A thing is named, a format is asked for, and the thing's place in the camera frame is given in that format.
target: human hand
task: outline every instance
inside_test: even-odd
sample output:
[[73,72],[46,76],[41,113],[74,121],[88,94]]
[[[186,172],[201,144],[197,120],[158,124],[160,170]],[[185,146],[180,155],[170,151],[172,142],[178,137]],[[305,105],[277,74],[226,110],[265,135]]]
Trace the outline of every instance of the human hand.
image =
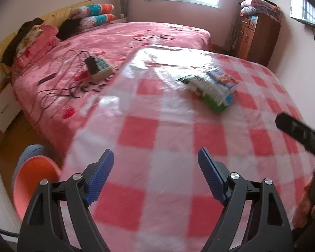
[[303,197],[298,204],[294,216],[293,216],[293,227],[294,228],[303,228],[308,220],[308,216],[311,213],[311,217],[315,219],[315,204],[313,205],[308,198],[308,194],[311,188],[311,183],[313,178],[311,177],[306,185],[304,186]]

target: drawer handle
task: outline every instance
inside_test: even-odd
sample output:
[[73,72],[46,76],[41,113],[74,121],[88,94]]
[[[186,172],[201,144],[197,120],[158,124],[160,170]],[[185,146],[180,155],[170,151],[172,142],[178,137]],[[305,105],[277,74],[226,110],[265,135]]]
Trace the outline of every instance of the drawer handle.
[[4,113],[4,112],[7,110],[8,107],[9,107],[9,104],[6,104],[6,105],[3,107],[3,109],[1,110],[1,113]]

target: white drawer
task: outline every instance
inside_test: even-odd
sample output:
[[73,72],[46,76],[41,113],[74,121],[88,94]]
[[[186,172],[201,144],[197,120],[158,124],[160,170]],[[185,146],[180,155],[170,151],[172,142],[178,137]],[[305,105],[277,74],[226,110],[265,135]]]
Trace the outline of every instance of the white drawer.
[[12,85],[9,83],[0,93],[0,131],[3,133],[21,111],[16,101]]

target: pink pillow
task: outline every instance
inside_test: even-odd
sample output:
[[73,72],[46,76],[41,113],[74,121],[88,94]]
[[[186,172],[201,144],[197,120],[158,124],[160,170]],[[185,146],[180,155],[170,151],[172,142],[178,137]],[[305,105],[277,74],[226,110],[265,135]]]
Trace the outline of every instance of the pink pillow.
[[14,70],[23,71],[27,65],[36,63],[48,51],[60,43],[60,40],[55,37],[58,33],[58,28],[51,25],[42,25],[40,29],[43,32],[37,37],[36,41],[19,58],[14,58]]

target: wooden cabinet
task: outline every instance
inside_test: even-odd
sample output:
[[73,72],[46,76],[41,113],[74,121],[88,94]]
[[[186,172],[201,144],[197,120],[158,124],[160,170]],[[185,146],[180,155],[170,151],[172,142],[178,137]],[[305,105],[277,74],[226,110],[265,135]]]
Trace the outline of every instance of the wooden cabinet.
[[267,66],[280,31],[280,23],[265,14],[242,18],[235,56]]

